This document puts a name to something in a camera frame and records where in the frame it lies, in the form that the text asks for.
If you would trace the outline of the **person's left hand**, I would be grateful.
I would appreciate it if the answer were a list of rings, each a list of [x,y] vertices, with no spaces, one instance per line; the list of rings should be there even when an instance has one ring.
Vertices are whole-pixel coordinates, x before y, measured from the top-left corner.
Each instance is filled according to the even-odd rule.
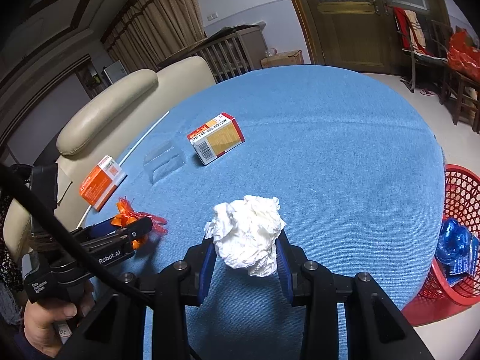
[[[57,299],[27,302],[24,309],[23,336],[34,349],[33,353],[40,353],[48,359],[56,357],[63,343],[54,323],[68,321],[78,315],[86,317],[95,305],[93,291],[92,283],[87,280],[84,283],[83,298],[77,305]]]

